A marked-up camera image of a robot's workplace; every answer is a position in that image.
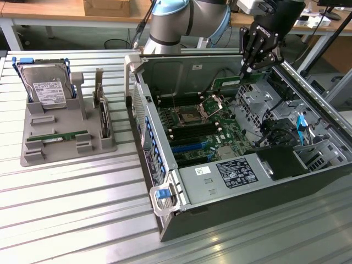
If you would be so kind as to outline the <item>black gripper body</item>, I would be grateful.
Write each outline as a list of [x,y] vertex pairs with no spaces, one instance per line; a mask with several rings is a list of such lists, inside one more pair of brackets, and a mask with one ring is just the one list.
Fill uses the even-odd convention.
[[249,44],[261,50],[276,48],[294,26],[305,8],[304,1],[260,1],[261,14],[250,26]]

